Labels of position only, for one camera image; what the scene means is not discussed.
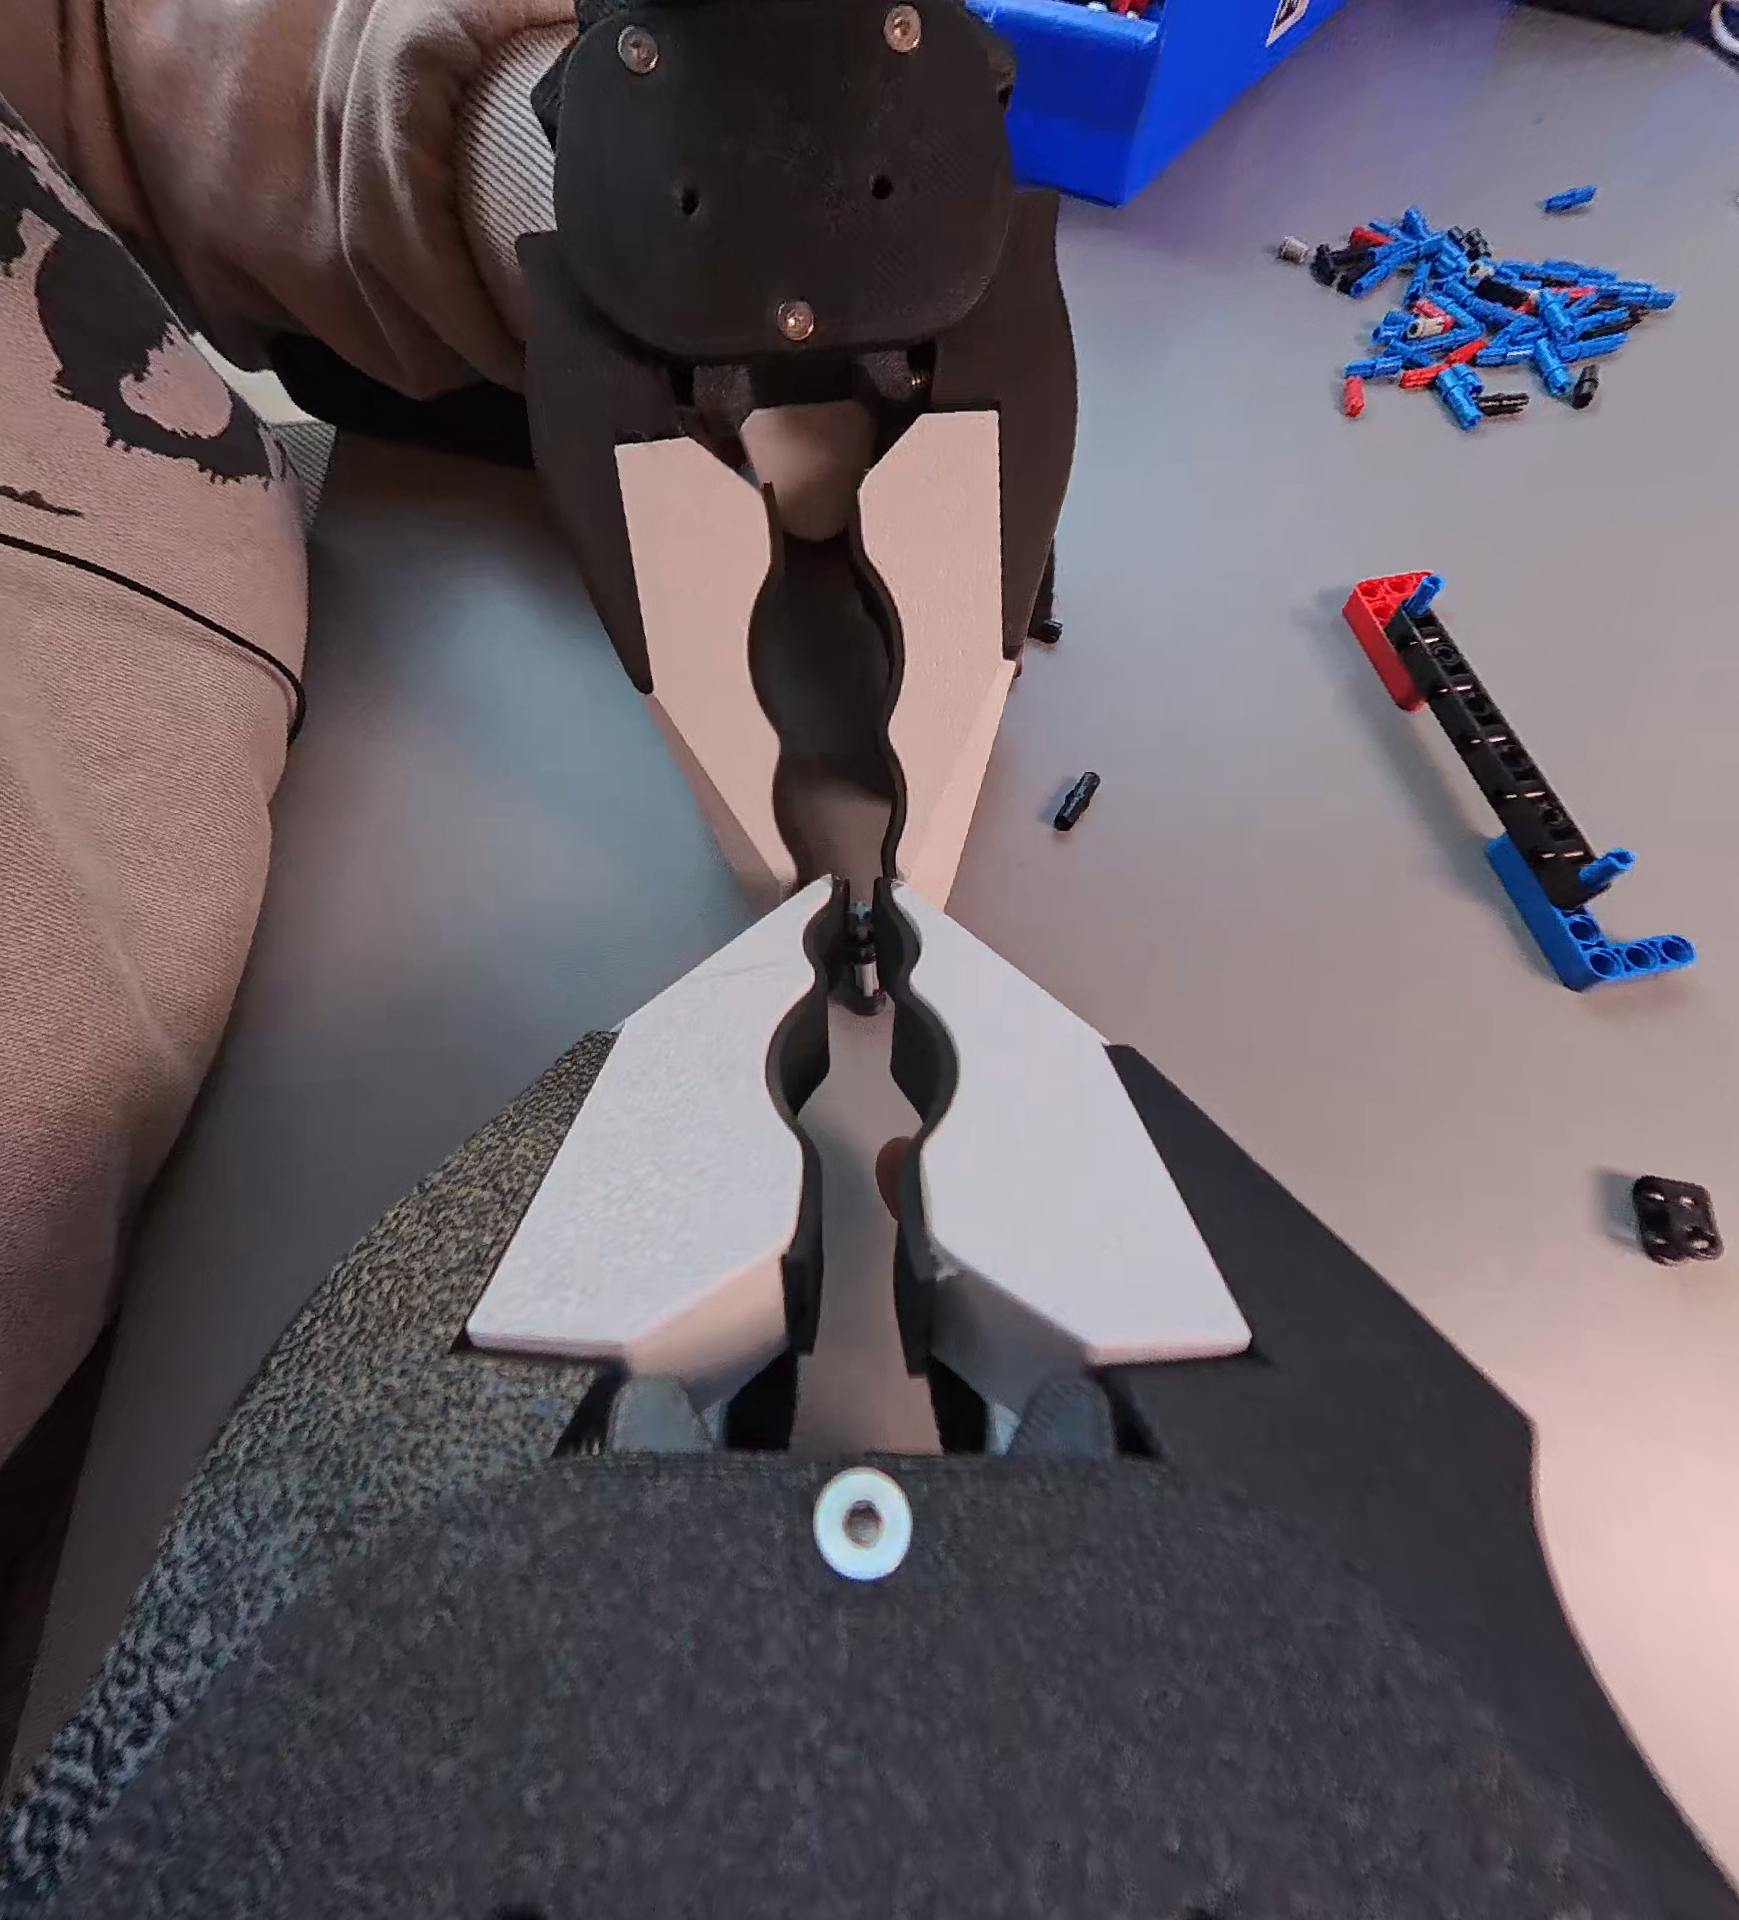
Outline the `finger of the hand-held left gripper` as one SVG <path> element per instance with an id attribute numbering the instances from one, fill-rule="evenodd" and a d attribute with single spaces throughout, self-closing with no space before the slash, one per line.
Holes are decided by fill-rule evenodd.
<path id="1" fill-rule="evenodd" d="M 887 863 L 925 900 L 949 900 L 1012 685 L 996 414 L 928 414 L 907 428 L 862 481 L 862 554 L 899 657 Z"/>
<path id="2" fill-rule="evenodd" d="M 693 439 L 615 452 L 649 688 L 695 805 L 753 900 L 787 900 L 798 859 L 777 817 L 782 737 L 750 666 L 777 560 L 773 496 Z"/>

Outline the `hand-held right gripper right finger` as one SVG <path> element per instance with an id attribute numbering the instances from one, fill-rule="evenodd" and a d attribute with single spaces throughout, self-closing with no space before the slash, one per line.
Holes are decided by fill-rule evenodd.
<path id="1" fill-rule="evenodd" d="M 903 882 L 878 884 L 914 1112 L 892 1288 L 911 1376 L 1025 1414 L 1051 1380 L 1239 1357 L 1248 1324 L 1095 1026 Z"/>

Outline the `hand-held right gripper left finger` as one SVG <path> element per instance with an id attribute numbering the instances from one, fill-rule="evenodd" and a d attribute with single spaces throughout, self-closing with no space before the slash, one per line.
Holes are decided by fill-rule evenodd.
<path id="1" fill-rule="evenodd" d="M 806 1357 L 841 881 L 791 897 L 621 1023 L 468 1314 L 481 1352 L 586 1361 L 728 1400 Z"/>

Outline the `person's left forearm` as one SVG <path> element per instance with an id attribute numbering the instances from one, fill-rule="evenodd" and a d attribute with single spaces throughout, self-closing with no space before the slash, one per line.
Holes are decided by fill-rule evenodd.
<path id="1" fill-rule="evenodd" d="M 569 3 L 0 3 L 0 98 L 232 363 L 317 340 L 402 398 L 522 386 L 531 93 Z"/>

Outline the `black red blue lego beam assembly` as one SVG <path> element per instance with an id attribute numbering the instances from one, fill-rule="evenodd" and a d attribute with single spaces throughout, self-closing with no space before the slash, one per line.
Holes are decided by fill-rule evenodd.
<path id="1" fill-rule="evenodd" d="M 1394 707 L 1429 713 L 1497 822 L 1485 859 L 1557 982 L 1573 993 L 1697 966 L 1693 941 L 1613 936 L 1596 903 L 1634 867 L 1622 847 L 1598 850 L 1538 770 L 1503 707 L 1434 610 L 1432 571 L 1364 577 L 1341 620 Z"/>

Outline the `pile of lego pins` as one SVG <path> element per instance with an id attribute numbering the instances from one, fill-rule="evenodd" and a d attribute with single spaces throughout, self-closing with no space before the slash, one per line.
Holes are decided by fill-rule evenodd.
<path id="1" fill-rule="evenodd" d="M 1570 257 L 1499 253 L 1478 226 L 1437 226 L 1420 204 L 1352 226 L 1334 244 L 1282 238 L 1272 257 L 1346 301 L 1385 299 L 1367 349 L 1335 376 L 1335 416 L 1372 390 L 1432 398 L 1459 433 L 1601 399 L 1607 364 L 1678 290 Z"/>

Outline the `blue plastic bin with tag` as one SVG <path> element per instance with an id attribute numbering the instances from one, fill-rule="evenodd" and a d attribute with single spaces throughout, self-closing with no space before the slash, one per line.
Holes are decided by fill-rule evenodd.
<path id="1" fill-rule="evenodd" d="M 971 3 L 1015 58 L 1015 180 L 1132 202 L 1340 3 Z"/>

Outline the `person's beige sweatshirt torso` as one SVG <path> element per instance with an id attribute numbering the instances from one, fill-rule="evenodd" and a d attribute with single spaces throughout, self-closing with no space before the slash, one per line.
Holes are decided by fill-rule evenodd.
<path id="1" fill-rule="evenodd" d="M 271 425 L 0 86 L 0 1470 L 219 1047 L 306 612 Z"/>

